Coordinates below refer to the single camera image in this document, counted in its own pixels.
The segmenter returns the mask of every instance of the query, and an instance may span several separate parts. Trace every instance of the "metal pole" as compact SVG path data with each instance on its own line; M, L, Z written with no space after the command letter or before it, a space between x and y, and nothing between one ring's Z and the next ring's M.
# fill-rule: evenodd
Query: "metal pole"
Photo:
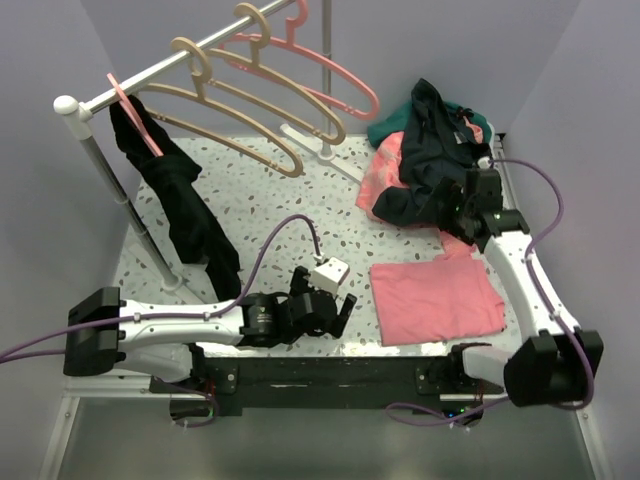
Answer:
M96 142L95 138L91 136L89 138L82 139L80 140L80 144L87 152L89 158L91 158L93 164L98 170L98 173L100 173L100 176L104 180L104 183L111 191L111 194L113 195L115 201L118 204L122 205L122 207L127 212L127 217L129 218L129 223L131 224L133 231L140 239L140 242L151 257L151 260L153 261L155 267L160 272L160 275L162 276L162 279L164 281L164 285L166 285L168 288L180 285L182 280L178 276L174 275L174 273L171 271L171 268L169 268L167 261L162 256L162 253L160 253L160 250L158 249L156 243L153 241L149 230L147 230L147 227L140 218L138 211L133 206L133 203L131 203L131 199L127 195L127 192L125 192L124 188L122 188L122 184L118 180L118 177L116 177L116 174L111 168L111 165L109 165L109 162L104 157L102 150L100 149L100 146Z
M322 0L322 54L329 60L331 60L331 18L331 0ZM331 70L324 66L322 67L322 93L331 96ZM331 121L328 117L323 118L325 132L331 133ZM325 158L333 156L331 145L322 142L320 154Z
M275 2L271 2L269 5L262 7L260 11L266 17L269 15L282 10L287 5L290 5L295 0L276 0ZM197 45L198 47L205 49L212 45L217 45L219 43L224 42L225 40L231 38L236 33L240 33L243 30L246 30L248 27L253 25L253 20L251 17L243 17L235 23L232 23L228 27L223 28L222 30L217 31L216 33L209 35L207 38L200 40ZM186 61L189 57L191 57L191 53L183 50L181 52L174 53L170 57L162 60L161 62L156 63L155 65L143 70L140 73L137 73L131 78L123 81L120 84L120 87L124 90L126 94L131 94L137 92L140 88L148 84L155 77L160 75L162 72L179 65L180 63ZM115 90L112 88L107 90L101 95L98 95L93 100L90 100L84 104L84 108L90 111L92 114L98 113L100 110L107 108L112 103L115 103L118 100Z

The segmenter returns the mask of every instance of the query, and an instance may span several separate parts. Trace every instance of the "black garment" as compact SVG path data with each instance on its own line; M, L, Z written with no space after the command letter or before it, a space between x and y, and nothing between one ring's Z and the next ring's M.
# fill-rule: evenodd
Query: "black garment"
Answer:
M158 195L180 260L197 263L208 259L206 272L218 300L236 298L241 289L238 252L192 185L202 168L169 138L140 100L133 96L129 100L164 155L154 157L122 107L114 104L109 113L118 148Z
M491 155L489 145L476 143L464 122L473 115L470 109L448 112L438 91L424 79L413 88L411 101L400 163L400 180L409 188L386 189L372 209L376 217L399 227L437 224L435 205L442 199L432 198L433 190L443 179L463 183L465 170Z

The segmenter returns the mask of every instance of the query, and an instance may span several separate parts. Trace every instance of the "pink hanger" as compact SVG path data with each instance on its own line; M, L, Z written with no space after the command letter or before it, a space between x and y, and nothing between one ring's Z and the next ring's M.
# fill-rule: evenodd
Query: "pink hanger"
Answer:
M285 20L287 39L282 40L281 38L271 37L271 45L274 45L278 48L282 48L284 50L288 50L293 53L297 53L298 55L302 55L303 57L306 57L309 60L313 60L315 63L318 63L323 67L327 67L332 72L337 73L339 76L344 78L346 81L348 81L350 84L352 84L358 90L360 90L362 93L365 94L365 96L369 99L369 102L371 104L371 110L368 112L363 112L350 105L347 105L341 100L330 97L329 95L326 95L322 92L318 92L313 88L304 87L304 86L302 87L305 90L307 90L309 93L311 93L313 96L320 99L327 105L331 105L332 107L338 108L339 110L342 110L348 113L349 115L352 115L361 120L374 119L378 114L378 111L380 110L380 101L378 100L378 97L376 96L375 92L371 90L371 88L366 83L364 83L362 80L356 77L349 70L335 63L334 61L329 60L324 55L296 44L295 42L296 28L303 25L307 21L307 17L309 16L309 6L307 5L307 0L296 0L296 3L298 4L298 9L299 9L298 16L295 18L287 18ZM228 42L248 42L252 38L260 38L260 36L261 35L258 33L252 33L252 34L238 33L234 35L230 40L228 40ZM246 72L253 73L254 75L257 75L259 77L263 77L263 75L261 75L259 72L256 72L250 68L247 68L244 65L238 65L237 63L233 63L233 62L227 62L227 63L229 63L231 66L239 70L244 70Z
M122 88L120 88L120 85L118 84L116 78L111 73L107 73L107 78L120 97L120 101L118 103L120 103L120 106L133 123L133 126L136 127L136 129L140 133L140 136L144 140L144 143L147 144L147 147L149 147L149 150L151 150L151 152L156 157L161 157L162 155L164 155L164 153L162 153L162 150L160 150L160 147L158 147L153 138L151 138L151 135L149 135L149 132L147 132L147 129L144 128L144 123L142 123L140 115L138 115L138 112L136 112L136 109L127 97L127 94L124 93L124 90L122 90Z

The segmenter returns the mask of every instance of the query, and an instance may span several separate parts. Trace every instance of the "floor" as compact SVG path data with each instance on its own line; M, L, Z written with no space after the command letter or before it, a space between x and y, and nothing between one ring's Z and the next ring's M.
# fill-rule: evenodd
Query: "floor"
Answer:
M245 137L237 140L276 157L279 162L286 161L277 158L278 149L265 139ZM315 222L323 251L346 261L351 267L342 295L352 293L358 297L357 306L339 340L329 336L303 337L294 345L261 351L239 351L232 347L201 344L208 356L411 356L443 355L450 349L451 344L446 342L382 347L369 281L369 269L374 263L424 262L441 254L437 231L400 229L368 219L354 204L359 186L335 170L321 166L304 152L300 152L305 165L304 174L288 178L210 140L185 138L178 139L177 143L204 169L195 187L240 253L240 277L243 281L248 277L258 248L273 227L288 215L304 213ZM495 148L496 154L500 155L502 147L499 142ZM336 153L364 170L374 151L364 136L350 136ZM146 184L140 186L136 208L171 265L183 273L193 290L208 302L215 302L215 294L204 271L197 266L182 266L178 260L168 238L169 225L162 207ZM127 235L128 241L133 240L131 229ZM311 255L312 242L306 224L293 222L276 237L253 291L286 289L296 266L312 266ZM488 264L487 272L498 293L506 300L504 289ZM124 298L158 304L182 303L164 292L147 265L126 248L120 258L115 284L121 287ZM482 340L515 350L520 331L513 309L508 304L505 316L507 328L499 334L482 337Z

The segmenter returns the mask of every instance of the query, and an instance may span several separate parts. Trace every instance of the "beige hanger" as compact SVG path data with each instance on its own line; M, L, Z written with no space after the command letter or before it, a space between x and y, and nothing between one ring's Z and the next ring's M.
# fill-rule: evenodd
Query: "beige hanger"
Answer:
M268 157L228 137L224 137L210 130L206 130L202 127L194 125L193 123L189 123L184 120L180 120L178 118L171 117L169 115L165 115L163 113L159 113L154 110L147 109L147 111L152 117L162 122L166 122L170 125L174 125L179 128L184 128L185 130L196 133L203 137L210 138L211 140L214 140L218 143L226 145L229 148L233 148L234 150L237 150L238 152L265 164L267 167L272 168L277 172L283 175L286 175L287 177L298 177L303 172L302 160L300 159L298 154L289 145L283 142L282 139L279 136L277 136L273 131L269 130L267 127L255 121L253 118L245 115L244 113L234 110L233 108L230 108L220 102L216 102L215 100L212 100L207 97L205 92L205 84L211 78L213 74L213 69L211 67L211 64L209 63L209 60L207 59L207 56L194 42L192 42L188 38L177 37L172 40L171 48L174 51L187 50L191 52L193 56L200 61L200 68L201 68L200 71L198 71L194 67L192 61L190 62L191 79L193 80L193 85L195 87L196 92L193 93L193 92L190 92L189 90L185 90L180 87L174 87L172 85L163 85L159 83L150 83L145 87L143 87L142 89L140 89L141 92L143 91L158 92L158 93L165 93L167 95L173 95L176 97L186 98L187 100L200 103L201 105L204 105L209 108L213 108L218 112L224 113L225 115L235 118L239 122L242 122L245 125L248 125L249 127L257 131L261 135L265 136L268 140L278 145L293 161L293 165L294 165L293 169L286 168L285 166L274 162Z
M258 73L259 75L267 77L271 81L278 83L288 88L289 90L293 90L296 94L313 105L323 116L327 117L329 121L335 126L336 133L332 135L330 132L323 132L317 127L314 127L310 123L302 120L299 117L296 117L286 110L283 110L282 108L277 107L276 105L269 103L262 98L247 93L244 90L240 90L239 88L229 85L228 83L224 83L220 80L215 80L213 77L207 81L207 84L219 88L220 90L235 95L239 98L242 98L243 100L251 102L254 105L262 107L265 110L268 110L269 112L274 113L281 118L284 118L287 122L297 125L303 130L306 130L311 135L318 137L327 143L330 143L331 145L339 145L340 143L342 143L346 137L346 131L342 120L340 120L340 118L334 112L332 112L324 103L322 103L315 96L310 94L307 90L295 83L290 78L285 77L281 73L265 67L260 63L260 50L269 45L269 42L271 40L271 26L267 22L265 16L260 12L260 10L249 3L239 3L238 5L236 5L233 13L238 17L243 17L245 15L249 16L255 23L260 26L260 38L252 38L249 43L251 48L251 59L249 60L246 57L217 48L211 48L207 50L207 55L210 57L222 58L229 62L234 62L236 64L240 64L242 66L250 68L252 71Z

